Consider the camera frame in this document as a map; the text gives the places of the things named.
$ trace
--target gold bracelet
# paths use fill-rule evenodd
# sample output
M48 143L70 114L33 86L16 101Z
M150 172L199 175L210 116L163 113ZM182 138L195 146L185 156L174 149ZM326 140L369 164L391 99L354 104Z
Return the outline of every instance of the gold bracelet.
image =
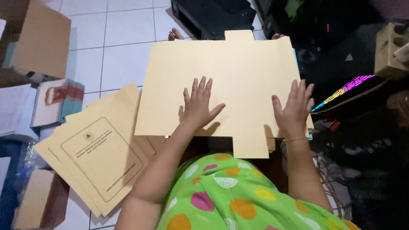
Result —
M284 141L285 142L291 142L291 141L295 141L295 140L299 140L299 139L303 139L303 138L307 138L307 137L295 138L295 139L292 139L292 140L284 139Z

